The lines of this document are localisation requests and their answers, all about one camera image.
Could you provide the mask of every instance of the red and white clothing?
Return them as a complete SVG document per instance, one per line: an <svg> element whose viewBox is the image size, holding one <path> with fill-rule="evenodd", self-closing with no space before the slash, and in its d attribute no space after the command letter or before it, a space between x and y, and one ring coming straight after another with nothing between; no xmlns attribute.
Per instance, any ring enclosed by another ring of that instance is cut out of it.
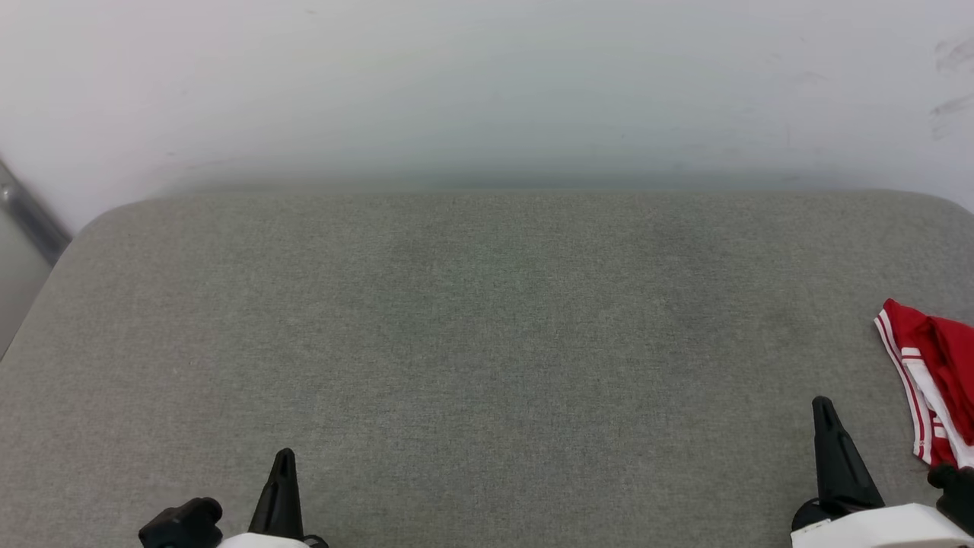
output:
<svg viewBox="0 0 974 548"><path fill-rule="evenodd" d="M914 454L974 466L974 329L889 299L875 320L914 422Z"/></svg>

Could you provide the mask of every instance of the gray fabric surface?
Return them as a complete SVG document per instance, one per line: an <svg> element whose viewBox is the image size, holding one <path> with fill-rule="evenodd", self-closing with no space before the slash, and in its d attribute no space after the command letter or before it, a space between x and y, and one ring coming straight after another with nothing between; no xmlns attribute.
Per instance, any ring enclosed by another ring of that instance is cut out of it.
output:
<svg viewBox="0 0 974 548"><path fill-rule="evenodd" d="M932 502L872 320L974 323L974 217L893 192L211 196L71 245L0 362L0 544L242 532L290 446L374 546L788 546L830 396Z"/></svg>

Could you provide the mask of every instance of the gray tablecloth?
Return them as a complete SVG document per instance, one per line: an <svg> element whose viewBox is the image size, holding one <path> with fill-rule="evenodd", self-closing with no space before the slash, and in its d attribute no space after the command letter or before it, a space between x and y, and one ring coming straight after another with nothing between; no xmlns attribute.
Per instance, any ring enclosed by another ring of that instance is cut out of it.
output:
<svg viewBox="0 0 974 548"><path fill-rule="evenodd" d="M137 546L274 453L334 548L788 546L830 396L932 502L872 320L974 323L974 217L893 192L210 196L71 245L0 362L0 543Z"/></svg>

